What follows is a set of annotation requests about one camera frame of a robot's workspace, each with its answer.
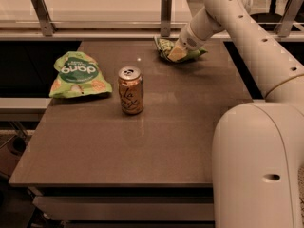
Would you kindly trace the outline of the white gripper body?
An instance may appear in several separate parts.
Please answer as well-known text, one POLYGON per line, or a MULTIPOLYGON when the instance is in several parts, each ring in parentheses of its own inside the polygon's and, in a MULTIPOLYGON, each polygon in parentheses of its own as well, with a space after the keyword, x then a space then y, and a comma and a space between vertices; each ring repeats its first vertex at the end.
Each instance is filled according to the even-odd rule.
POLYGON ((194 51, 199 49, 205 41, 209 38, 210 33, 208 31, 192 30, 191 25, 187 24, 181 31, 177 44, 182 48, 194 51))

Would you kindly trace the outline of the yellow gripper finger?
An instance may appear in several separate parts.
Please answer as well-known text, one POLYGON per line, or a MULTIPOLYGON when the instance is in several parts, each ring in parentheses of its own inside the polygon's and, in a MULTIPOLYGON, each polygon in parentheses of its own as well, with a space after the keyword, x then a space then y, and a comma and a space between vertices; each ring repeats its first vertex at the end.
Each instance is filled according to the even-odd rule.
POLYGON ((187 49, 181 46, 174 46, 168 55, 168 59, 172 62, 177 62, 178 60, 184 58, 187 55, 187 49))

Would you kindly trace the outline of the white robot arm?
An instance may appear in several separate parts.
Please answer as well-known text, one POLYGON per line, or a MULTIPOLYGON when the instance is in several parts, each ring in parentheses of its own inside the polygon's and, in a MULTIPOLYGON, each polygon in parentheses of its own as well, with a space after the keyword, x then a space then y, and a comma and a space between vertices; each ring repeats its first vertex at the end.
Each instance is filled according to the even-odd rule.
POLYGON ((227 111, 212 144, 216 228, 303 228, 303 66, 247 12, 248 0, 203 0, 181 31, 184 54, 227 31, 263 99, 227 111))

